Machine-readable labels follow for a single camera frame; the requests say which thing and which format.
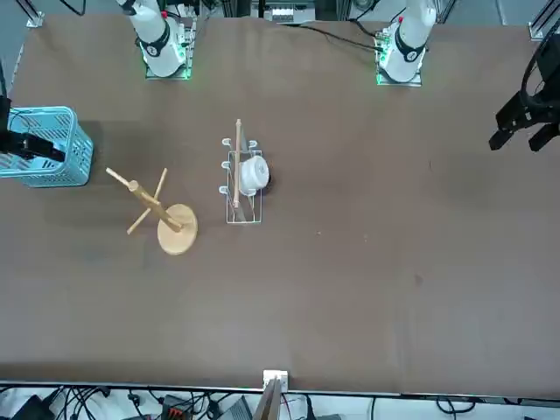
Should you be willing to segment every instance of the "white mug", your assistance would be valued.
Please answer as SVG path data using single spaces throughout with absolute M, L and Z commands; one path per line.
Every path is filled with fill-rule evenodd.
M 239 191 L 251 197 L 269 183 L 269 166 L 262 156 L 256 155 L 239 164 Z

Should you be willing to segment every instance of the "table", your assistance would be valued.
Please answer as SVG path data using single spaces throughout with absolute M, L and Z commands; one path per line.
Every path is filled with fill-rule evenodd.
M 559 397 L 558 142 L 491 152 L 535 45 L 521 27 L 433 32 L 423 87 L 305 29 L 210 18 L 193 79 L 146 81 L 123 16 L 49 16 L 14 106 L 67 105 L 95 142 L 82 188 L 3 180 L 0 375 L 259 388 Z M 349 23 L 325 29 L 368 42 Z M 225 224 L 241 118 L 275 185 Z M 187 254 L 110 166 L 199 218 Z

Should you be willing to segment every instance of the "wooden mug tree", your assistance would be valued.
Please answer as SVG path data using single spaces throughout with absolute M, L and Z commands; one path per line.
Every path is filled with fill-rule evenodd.
M 174 204 L 167 210 L 164 210 L 161 202 L 158 201 L 159 193 L 164 185 L 165 177 L 167 176 L 167 168 L 164 168 L 161 174 L 153 197 L 142 188 L 138 181 L 127 181 L 111 168 L 107 168 L 106 172 L 121 184 L 125 185 L 142 204 L 148 207 L 132 226 L 129 227 L 127 234 L 130 235 L 134 232 L 146 216 L 153 211 L 159 218 L 159 223 L 157 224 L 157 239 L 159 240 L 159 245 L 167 254 L 178 256 L 193 245 L 199 229 L 193 210 L 184 204 Z

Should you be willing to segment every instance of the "plastic basket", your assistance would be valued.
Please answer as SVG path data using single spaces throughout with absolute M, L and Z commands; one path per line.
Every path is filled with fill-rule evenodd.
M 66 153 L 64 162 L 44 157 L 31 160 L 0 154 L 0 178 L 15 178 L 27 186 L 83 186 L 88 182 L 94 144 L 68 107 L 13 108 L 8 128 L 30 132 L 54 143 Z

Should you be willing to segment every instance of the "floor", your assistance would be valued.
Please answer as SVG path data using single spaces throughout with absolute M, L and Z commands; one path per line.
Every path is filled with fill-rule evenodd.
M 12 417 L 19 408 L 33 394 L 45 398 L 51 392 L 52 388 L 20 388 L 10 389 L 3 393 L 0 397 L 0 416 Z M 128 399 L 127 390 L 111 390 L 108 398 L 101 394 L 96 394 L 87 400 L 87 407 L 95 419 L 111 419 L 121 420 L 137 417 L 137 411 Z M 158 402 L 146 391 L 134 391 L 140 397 L 140 406 L 138 407 L 142 415 L 154 415 L 157 417 L 161 413 Z M 157 397 L 164 396 L 165 392 L 154 391 Z M 188 400 L 188 393 L 171 392 L 172 395 L 185 398 Z M 213 400 L 219 400 L 224 394 L 212 395 Z M 233 405 L 241 394 L 227 396 L 220 404 L 222 411 L 226 411 Z M 259 402 L 258 395 L 245 395 L 251 413 L 255 413 L 256 406 Z M 306 417 L 307 404 L 302 395 L 287 395 L 286 402 L 290 407 L 290 413 L 285 408 L 285 404 L 281 406 L 279 420 L 298 420 Z M 65 404 L 64 396 L 58 397 L 51 405 L 51 411 L 55 416 L 61 414 L 59 418 L 64 418 L 62 408 Z M 452 416 L 446 415 L 438 410 L 433 401 L 411 401 L 396 400 L 391 398 L 377 398 L 374 405 L 374 415 L 371 416 L 372 398 L 349 397 L 349 396 L 312 396 L 311 404 L 316 417 L 338 414 L 342 420 L 449 420 Z M 455 404 L 456 410 L 466 408 L 470 404 Z M 70 417 L 74 411 L 74 406 L 69 404 L 67 416 Z M 535 420 L 553 420 L 560 419 L 560 409 L 545 407 L 525 407 L 515 405 L 498 405 L 479 403 L 475 408 L 467 414 L 458 415 L 458 419 L 462 420 L 497 420 L 497 419 L 523 419 L 532 418 Z M 85 410 L 80 413 L 80 419 L 88 419 Z M 196 417 L 196 420 L 207 420 L 203 415 Z
M 405 4 L 406 0 L 381 0 L 374 13 L 368 13 L 365 20 L 389 20 Z M 45 13 L 68 13 L 66 8 L 53 0 L 34 0 L 39 10 Z M 449 24 L 454 25 L 525 25 L 543 6 L 545 0 L 458 0 L 453 13 L 448 19 Z M 115 13 L 119 8 L 114 0 L 88 0 L 87 11 L 91 13 Z M 360 14 L 359 10 L 353 9 L 351 17 Z M 0 58 L 4 65 L 7 79 L 11 79 L 13 69 L 17 63 L 21 45 L 24 43 L 27 29 L 25 23 L 27 16 L 19 9 L 15 0 L 0 1 Z M 19 407 L 32 395 L 47 396 L 50 389 L 44 388 L 20 388 L 10 389 L 0 396 L 0 415 L 13 416 Z M 140 410 L 143 414 L 158 414 L 159 406 L 148 393 L 138 393 L 142 399 Z M 258 397 L 248 395 L 249 407 L 254 411 L 258 403 Z M 59 399 L 52 406 L 53 411 L 60 412 L 63 401 Z M 305 399 L 297 395 L 289 395 L 291 419 L 296 420 L 305 416 Z M 228 397 L 222 403 L 225 410 L 236 401 L 234 395 Z M 371 416 L 370 398 L 341 397 L 341 396 L 314 396 L 313 407 L 317 416 L 340 414 L 348 419 L 369 419 Z M 101 395 L 92 397 L 88 405 L 96 418 L 121 419 L 137 415 L 134 407 L 127 398 L 126 391 L 113 391 L 108 399 Z M 531 417 L 534 419 L 560 419 L 560 409 L 524 407 L 500 404 L 478 404 L 470 413 L 461 415 L 464 419 L 523 419 Z M 80 418 L 86 418 L 82 411 Z M 285 409 L 281 411 L 282 420 L 290 417 Z M 374 406 L 375 419 L 446 419 L 452 418 L 441 413 L 434 402 L 409 401 L 390 398 L 379 398 Z

